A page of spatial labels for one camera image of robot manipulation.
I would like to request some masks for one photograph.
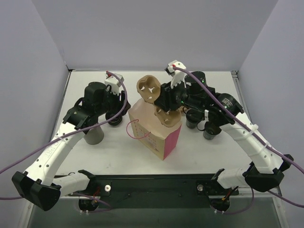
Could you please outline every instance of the cardboard box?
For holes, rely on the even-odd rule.
[[[173,127],[165,127],[154,115],[154,106],[139,99],[129,110],[130,120],[135,138],[148,136],[139,141],[164,160],[175,148],[181,131],[181,121]]]

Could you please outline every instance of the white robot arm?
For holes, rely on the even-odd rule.
[[[231,108],[235,112],[234,116],[244,123],[250,131],[244,129],[244,127],[239,125],[231,118],[229,119],[229,116],[225,115],[223,110],[217,106],[216,102],[214,102],[209,95],[192,95],[196,93],[191,93],[189,95],[187,91],[190,91],[191,89],[184,90],[183,86],[180,86],[181,82],[188,84],[185,80],[187,75],[186,67],[181,62],[175,60],[169,63],[165,70],[169,75],[172,76],[172,90],[169,91],[169,89],[167,89],[167,96],[171,97],[167,100],[167,102],[163,103],[170,104],[172,100],[175,100],[177,104],[180,103],[180,105],[186,107],[188,106],[190,108],[196,108],[198,112],[203,113],[203,119],[206,121],[211,120],[212,122],[215,122],[215,124],[211,125],[218,128],[218,133],[223,130],[229,134],[252,160],[252,163],[249,166],[243,168],[219,170],[214,176],[214,180],[217,180],[217,182],[225,189],[249,185],[257,191],[265,192],[277,187],[284,177],[283,171],[288,169],[290,164],[284,161],[280,156],[267,149],[267,146],[270,146],[270,144],[257,130],[258,126],[251,123],[240,104],[231,95],[218,94],[215,92],[215,89],[211,87],[208,87],[207,89],[205,78],[203,78],[203,80],[202,78],[196,78],[196,80],[202,80],[201,83],[205,85],[205,88],[212,95],[217,96],[222,103],[222,106],[225,106],[225,108]],[[261,142],[259,142],[259,140],[253,136],[253,133],[259,136],[266,144],[263,145]]]
[[[122,110],[124,103],[126,105],[120,117],[127,113],[131,106],[125,101],[124,91],[119,93],[119,87],[120,83],[116,78],[107,77],[104,83],[92,82],[85,88],[84,97],[68,110],[52,139],[56,142],[48,146],[23,173],[16,172],[12,177],[20,196],[43,210],[49,210],[60,197],[88,187],[94,175],[84,170],[71,172],[71,175],[61,178],[54,177],[79,140],[84,138],[88,144],[98,144],[104,136],[100,127],[70,133],[97,124],[98,117],[103,114],[106,114],[106,119],[114,116]]]

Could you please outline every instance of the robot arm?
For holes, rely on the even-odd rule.
[[[257,134],[266,142],[266,145],[269,145],[257,130],[258,126],[250,122],[236,99],[229,94],[216,93],[214,88],[207,86],[203,72],[192,73],[226,109],[246,124],[250,131],[227,116],[192,77],[174,69],[174,67],[186,69],[181,62],[176,60],[169,63],[165,71],[172,76],[171,87],[164,89],[154,104],[166,112],[177,110],[181,106],[189,108],[195,116],[192,118],[194,126],[201,120],[207,121],[204,129],[204,136],[207,139],[212,139],[223,130],[239,144],[252,160],[252,163],[247,167],[233,170],[221,169],[213,179],[225,189],[248,185],[257,191],[265,192],[277,187],[284,177],[283,171],[288,169],[290,164],[269,151],[252,135],[253,133]]]
[[[106,114],[106,119],[109,119],[121,110],[125,97],[124,91],[119,93],[119,86],[117,79],[108,77],[104,84],[92,82],[85,88],[84,97],[68,110],[63,123],[52,139],[56,142],[48,146],[23,173],[16,172],[12,177],[20,196],[43,210],[49,210],[61,196],[87,188],[90,180],[94,178],[94,175],[87,171],[73,172],[71,175],[61,178],[54,177],[64,159],[79,140],[85,138],[87,142],[92,142],[88,139],[88,137],[92,137],[92,130],[79,131],[71,135],[69,133],[97,124],[98,117],[103,114]],[[127,103],[121,113],[121,118],[130,107],[130,104]]]

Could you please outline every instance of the metal frame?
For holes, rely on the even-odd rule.
[[[238,72],[237,71],[231,71],[231,75],[233,77],[233,81],[234,81],[234,84],[235,84],[235,87],[236,87],[236,90],[237,90],[238,97],[240,99],[240,103],[243,106],[243,108],[244,108],[246,114],[248,115],[249,119],[251,120],[248,108],[246,106],[244,97],[242,95],[240,84],[239,84],[239,81],[238,81]],[[60,110],[62,108],[62,104],[63,104],[63,100],[64,100],[64,97],[65,97],[65,93],[66,93],[66,90],[67,90],[67,86],[68,86],[68,82],[69,82],[70,76],[71,76],[71,71],[69,72],[68,79],[66,81],[66,86],[65,86],[65,89],[64,89],[64,94],[63,94],[63,98],[62,98],[61,105],[60,105]],[[54,126],[52,136],[55,133],[55,129],[56,129],[56,124]],[[279,188],[277,188],[275,191],[277,193],[281,194]],[[237,195],[237,196],[231,196],[231,197],[238,197],[238,198],[246,197],[246,198],[250,198],[251,197],[251,190],[250,190],[249,187],[241,187],[241,188],[239,188],[239,195]],[[281,224],[281,227],[282,228],[289,228],[289,225],[288,225],[288,222],[287,222],[287,218],[286,218],[286,214],[285,214],[285,208],[284,208],[284,206],[282,204],[282,200],[281,199],[275,198],[275,197],[273,197],[269,193],[261,193],[261,192],[255,192],[255,197],[271,197],[273,199],[274,206],[275,206],[275,209],[276,209],[276,212],[277,212],[278,219],[279,219],[279,222]],[[71,199],[71,200],[74,200],[75,198],[76,197],[73,197],[73,196],[62,197],[62,199]],[[19,225],[18,225],[19,228],[27,227],[27,225],[29,224],[29,219],[30,219],[30,215],[32,213],[33,206],[34,205],[32,203],[30,203],[29,201],[26,201],[25,206],[24,206],[24,210],[23,210],[22,215],[21,215],[21,219],[19,221]]]

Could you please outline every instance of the pink string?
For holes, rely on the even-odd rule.
[[[147,137],[147,136],[151,133],[151,132],[149,132],[149,133],[147,133],[146,135],[144,135],[143,137],[140,137],[140,138],[135,138],[135,137],[131,136],[130,133],[128,132],[128,127],[129,127],[130,123],[132,123],[132,122],[134,122],[134,121],[139,121],[139,120],[138,120],[138,119],[135,119],[135,120],[130,121],[130,122],[127,124],[127,127],[126,127],[125,130],[127,131],[128,136],[130,136],[130,137],[133,138],[133,139],[143,139],[143,138]]]

